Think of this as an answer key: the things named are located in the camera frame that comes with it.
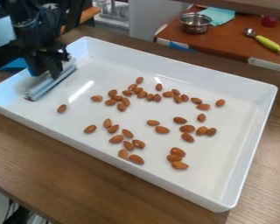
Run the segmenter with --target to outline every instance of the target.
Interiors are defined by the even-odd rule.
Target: almond
[[[140,140],[133,140],[133,144],[135,145],[136,148],[138,149],[143,149],[145,148],[146,144]]]
[[[142,91],[142,92],[140,92],[140,93],[137,95],[137,97],[138,97],[138,98],[145,98],[146,95],[147,95],[147,92],[146,92],[146,91]]]
[[[216,102],[216,106],[219,108],[219,107],[222,107],[223,105],[225,104],[225,101],[220,99]]]
[[[63,114],[66,110],[67,110],[67,105],[66,104],[62,104],[57,108],[57,112],[60,113],[60,114]]]
[[[109,97],[113,97],[117,95],[117,90],[116,89],[112,89],[110,91],[108,91],[108,96]]]
[[[135,88],[137,88],[137,84],[131,84],[131,85],[128,87],[128,90],[133,91]]]
[[[155,121],[155,120],[149,120],[149,121],[147,121],[147,124],[150,126],[158,126],[160,124],[160,122]]]
[[[128,142],[128,141],[123,141],[123,146],[128,150],[128,151],[133,151],[135,149],[134,144]]]
[[[157,91],[161,91],[162,88],[163,88],[163,86],[162,86],[161,83],[158,83],[158,84],[156,85],[156,90],[157,90]]]
[[[211,108],[211,106],[209,104],[203,103],[203,104],[197,105],[196,108],[201,109],[201,110],[209,110]]]
[[[133,138],[134,137],[134,135],[133,135],[133,133],[131,133],[129,130],[127,130],[127,129],[123,129],[122,130],[122,133],[123,133],[123,135],[125,136],[125,137],[127,137],[127,138]]]
[[[206,135],[209,136],[209,137],[212,137],[212,136],[214,136],[214,134],[216,134],[216,132],[217,132],[216,128],[211,128],[211,129],[206,131]]]
[[[117,104],[117,108],[119,111],[123,112],[127,107],[122,102],[120,102]]]
[[[181,132],[190,133],[190,132],[195,131],[195,128],[194,128],[194,126],[192,126],[192,125],[184,125],[184,126],[181,126],[181,127],[179,128],[179,130],[180,130]]]
[[[187,123],[187,122],[188,122],[185,118],[179,117],[179,116],[174,117],[174,118],[173,118],[173,121],[174,121],[175,123],[179,123],[179,124],[184,124],[184,123]]]
[[[183,133],[181,136],[188,143],[193,143],[195,141],[194,138],[188,133]]]
[[[144,164],[144,160],[139,157],[138,155],[130,155],[129,156],[129,161],[134,163],[134,164],[137,164],[137,165],[143,165]]]
[[[92,96],[91,97],[91,100],[93,101],[93,102],[101,102],[102,101],[102,96],[101,95],[94,95],[94,96]]]
[[[113,96],[111,99],[116,100],[117,102],[120,102],[123,99],[123,97],[120,95],[116,95],[116,96]]]
[[[202,126],[196,130],[196,135],[203,136],[207,133],[207,127]]]
[[[136,84],[141,84],[144,81],[144,77],[136,78]]]
[[[153,94],[147,94],[147,95],[146,95],[146,100],[149,101],[149,102],[150,102],[150,101],[153,101],[154,98],[155,98],[155,96],[154,96]]]
[[[105,101],[105,105],[106,106],[113,106],[114,104],[116,104],[117,101],[116,100],[106,100]]]
[[[84,129],[84,133],[85,134],[91,134],[91,133],[94,133],[95,130],[96,130],[96,126],[95,125],[90,125],[90,126],[88,126]]]
[[[173,97],[174,93],[172,91],[164,92],[163,97]]]
[[[108,133],[117,132],[118,129],[119,129],[119,125],[118,125],[118,124],[113,125],[113,126],[111,126],[111,127],[108,128]]]
[[[141,93],[142,91],[144,91],[144,89],[142,87],[137,87],[133,91],[134,91],[134,94],[137,95],[137,94]]]
[[[127,97],[123,97],[122,103],[124,104],[124,106],[128,107],[130,105],[130,100]]]
[[[118,157],[122,158],[124,160],[129,160],[129,154],[126,150],[119,150],[118,151]]]
[[[171,153],[172,155],[178,155],[179,157],[182,157],[182,158],[186,155],[186,153],[185,153],[183,150],[181,150],[181,149],[179,149],[179,148],[177,148],[177,147],[173,147],[173,148],[170,150],[170,153]]]
[[[200,98],[191,98],[191,101],[195,104],[201,104],[202,100]]]
[[[167,134],[170,132],[169,129],[167,129],[166,127],[163,127],[163,126],[157,126],[155,128],[155,131],[158,133],[158,134]]]
[[[182,162],[173,162],[171,163],[171,166],[176,170],[185,170],[189,167],[189,165],[184,164]]]
[[[160,94],[155,94],[155,102],[160,102],[162,100],[162,97]]]
[[[172,92],[174,95],[180,95],[180,92],[177,89],[173,89]]]
[[[182,94],[180,96],[180,98],[182,99],[183,102],[188,102],[189,101],[189,96],[187,96],[186,94]]]
[[[108,129],[109,127],[112,126],[112,121],[110,118],[106,119],[103,124],[102,124],[103,127],[105,127],[106,129]]]
[[[123,141],[123,136],[122,135],[112,136],[108,141],[111,144],[119,144],[120,142]]]
[[[133,92],[130,91],[130,90],[124,90],[124,91],[122,91],[122,93],[126,96],[132,96],[133,95]]]
[[[178,155],[168,155],[167,156],[167,160],[169,161],[169,162],[177,162],[177,161],[180,161],[180,160],[182,160],[182,157],[179,157]]]
[[[203,123],[206,120],[206,116],[204,114],[200,114],[197,116],[197,120]]]
[[[174,95],[174,101],[176,102],[176,103],[181,103],[182,102],[182,99],[180,98],[180,96],[179,95]]]

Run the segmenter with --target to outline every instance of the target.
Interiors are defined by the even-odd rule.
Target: stainless steel bowl
[[[212,19],[195,12],[182,14],[179,17],[180,30],[186,33],[205,33]]]

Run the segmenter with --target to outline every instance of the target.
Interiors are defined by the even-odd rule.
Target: spoon
[[[256,32],[252,28],[244,28],[243,30],[244,34],[251,38],[255,38],[260,44],[263,46],[269,48],[273,52],[280,52],[280,45],[273,42],[272,40],[269,40],[268,38],[262,37],[260,35],[256,35]]]

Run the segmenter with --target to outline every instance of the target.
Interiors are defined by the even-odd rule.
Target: yellow spoon handle
[[[273,42],[272,40],[269,40],[268,38],[262,37],[257,35],[255,39],[261,43],[263,46],[269,48],[273,52],[280,52],[280,45]]]

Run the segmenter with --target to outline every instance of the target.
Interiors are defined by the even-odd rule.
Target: robotic arm
[[[25,59],[31,75],[49,71],[54,80],[58,79],[62,61],[69,61],[66,46],[56,40],[61,18],[57,19],[52,10],[38,7],[36,0],[0,0],[0,4],[10,14],[17,37],[10,47]]]

